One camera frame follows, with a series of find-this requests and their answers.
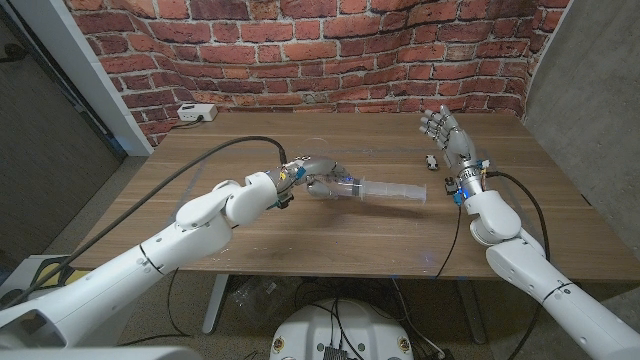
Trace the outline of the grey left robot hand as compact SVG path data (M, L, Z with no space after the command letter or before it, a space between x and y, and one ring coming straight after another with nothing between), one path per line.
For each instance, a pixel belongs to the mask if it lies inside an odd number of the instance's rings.
M281 165L268 173L280 201L292 197L294 186L305 185L307 192L316 198L336 198L330 189L334 180L345 179L350 173L339 162L321 155L305 155Z

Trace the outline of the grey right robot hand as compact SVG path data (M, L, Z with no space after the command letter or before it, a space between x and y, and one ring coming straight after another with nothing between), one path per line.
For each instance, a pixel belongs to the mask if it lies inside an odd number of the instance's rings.
M439 111L426 110L419 130L443 151L447 167L466 200L484 191L479 158L470 136L460 127L450 110L441 105Z

